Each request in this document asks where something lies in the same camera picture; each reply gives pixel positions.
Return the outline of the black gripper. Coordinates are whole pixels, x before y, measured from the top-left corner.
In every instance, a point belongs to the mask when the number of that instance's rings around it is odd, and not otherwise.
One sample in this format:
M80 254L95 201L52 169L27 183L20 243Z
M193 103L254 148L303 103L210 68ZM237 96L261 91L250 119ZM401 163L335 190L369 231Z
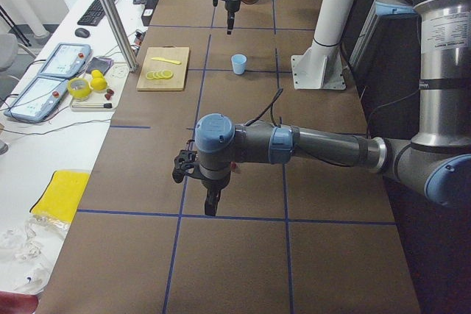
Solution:
M240 10L241 0L225 0L225 9L227 11L227 35L232 34L235 23L235 13Z
M222 190L228 186L230 176L230 171L224 172L223 174L216 176L216 178L210 178L202 173L202 184L207 189L205 215L215 216L217 214Z

